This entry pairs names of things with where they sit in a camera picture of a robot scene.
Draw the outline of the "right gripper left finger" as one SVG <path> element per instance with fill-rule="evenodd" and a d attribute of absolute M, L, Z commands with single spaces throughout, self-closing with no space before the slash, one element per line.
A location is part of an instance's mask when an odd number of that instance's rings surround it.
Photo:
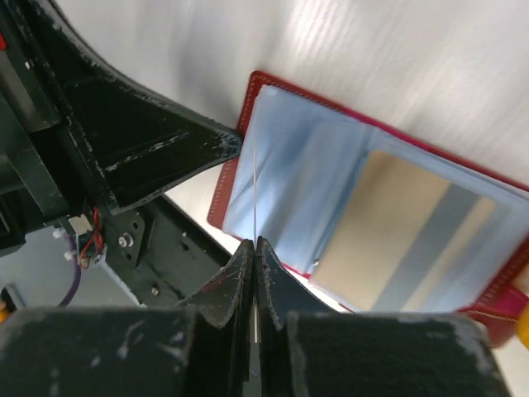
<path fill-rule="evenodd" d="M 1 326 L 4 396 L 239 396 L 253 244 L 171 308 L 23 309 Z"/>

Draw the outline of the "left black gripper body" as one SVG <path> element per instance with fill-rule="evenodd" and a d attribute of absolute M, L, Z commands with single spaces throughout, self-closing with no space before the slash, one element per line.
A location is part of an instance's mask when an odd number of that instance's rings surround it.
<path fill-rule="evenodd" d="M 45 226 L 103 211 L 102 161 L 87 104 L 101 60 L 56 1 L 1 3 L 1 254 Z"/>

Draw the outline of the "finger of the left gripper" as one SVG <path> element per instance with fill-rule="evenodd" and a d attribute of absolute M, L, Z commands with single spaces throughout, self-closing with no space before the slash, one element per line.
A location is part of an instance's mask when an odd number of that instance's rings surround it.
<path fill-rule="evenodd" d="M 237 157 L 241 134 L 116 70 L 53 1 L 26 1 L 50 89 L 94 188 L 111 213 L 134 208 Z"/>

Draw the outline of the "red leather card holder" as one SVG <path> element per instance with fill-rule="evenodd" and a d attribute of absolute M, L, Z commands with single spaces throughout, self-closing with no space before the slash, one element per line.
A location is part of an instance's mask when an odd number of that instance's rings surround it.
<path fill-rule="evenodd" d="M 528 298 L 528 187 L 272 74 L 250 76 L 241 153 L 208 222 L 261 236 L 348 311 L 463 313 L 495 347 Z"/>

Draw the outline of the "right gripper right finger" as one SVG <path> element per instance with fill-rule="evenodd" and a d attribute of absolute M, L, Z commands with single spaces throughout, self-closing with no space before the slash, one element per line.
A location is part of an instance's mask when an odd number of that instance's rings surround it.
<path fill-rule="evenodd" d="M 506 396 L 482 328 L 461 314 L 340 313 L 255 247 L 266 396 Z"/>

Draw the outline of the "gold credit card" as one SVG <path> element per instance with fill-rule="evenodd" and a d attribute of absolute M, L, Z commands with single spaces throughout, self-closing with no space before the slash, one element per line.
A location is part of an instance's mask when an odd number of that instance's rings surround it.
<path fill-rule="evenodd" d="M 257 233 L 257 149 L 253 146 L 253 245 L 254 249 L 257 247 L 258 233 Z M 258 344 L 260 341 L 259 331 L 259 309 L 257 304 L 257 293 L 255 292 L 256 287 L 254 286 L 254 297 L 252 304 L 252 316 L 254 326 L 254 343 Z"/>
<path fill-rule="evenodd" d="M 311 281 L 354 310 L 416 311 L 496 207 L 374 151 Z"/>

